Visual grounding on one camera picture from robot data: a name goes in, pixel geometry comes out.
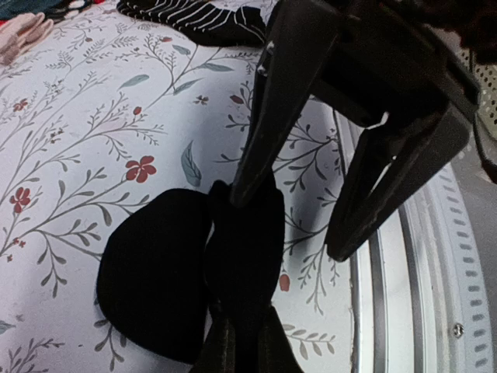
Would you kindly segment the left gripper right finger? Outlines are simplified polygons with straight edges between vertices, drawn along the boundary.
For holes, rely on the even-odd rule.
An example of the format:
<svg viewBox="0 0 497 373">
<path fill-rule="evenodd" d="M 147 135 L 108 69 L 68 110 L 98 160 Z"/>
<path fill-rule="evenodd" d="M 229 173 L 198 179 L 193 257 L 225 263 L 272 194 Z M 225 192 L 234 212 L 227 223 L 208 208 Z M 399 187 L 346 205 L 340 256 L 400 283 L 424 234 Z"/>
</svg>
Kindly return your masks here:
<svg viewBox="0 0 497 373">
<path fill-rule="evenodd" d="M 344 261 L 467 144 L 479 87 L 425 26 L 334 17 L 311 35 L 314 94 L 362 128 L 325 237 Z"/>
</svg>

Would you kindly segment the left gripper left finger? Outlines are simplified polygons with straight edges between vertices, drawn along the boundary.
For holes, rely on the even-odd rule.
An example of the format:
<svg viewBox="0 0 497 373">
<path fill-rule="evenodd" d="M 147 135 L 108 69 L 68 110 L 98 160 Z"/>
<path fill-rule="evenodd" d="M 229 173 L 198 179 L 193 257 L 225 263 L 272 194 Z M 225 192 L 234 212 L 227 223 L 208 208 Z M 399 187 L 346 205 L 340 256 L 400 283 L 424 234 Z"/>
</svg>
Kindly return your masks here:
<svg viewBox="0 0 497 373">
<path fill-rule="evenodd" d="M 281 1 L 255 75 L 250 129 L 231 186 L 245 206 L 271 171 L 314 83 L 339 40 L 337 8 L 326 1 Z"/>
</svg>

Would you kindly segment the black sock white stripes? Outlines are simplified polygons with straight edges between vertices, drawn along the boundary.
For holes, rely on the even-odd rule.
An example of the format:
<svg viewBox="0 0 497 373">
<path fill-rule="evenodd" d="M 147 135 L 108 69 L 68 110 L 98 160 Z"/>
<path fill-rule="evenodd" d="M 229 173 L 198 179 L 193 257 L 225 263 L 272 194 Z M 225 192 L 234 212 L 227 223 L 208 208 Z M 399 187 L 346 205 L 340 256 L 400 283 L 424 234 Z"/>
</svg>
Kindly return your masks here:
<svg viewBox="0 0 497 373">
<path fill-rule="evenodd" d="M 283 260 L 283 194 L 268 175 L 243 208 L 216 181 L 171 189 L 109 237 L 96 296 L 126 338 L 194 372 L 298 372 L 272 297 Z"/>
</svg>

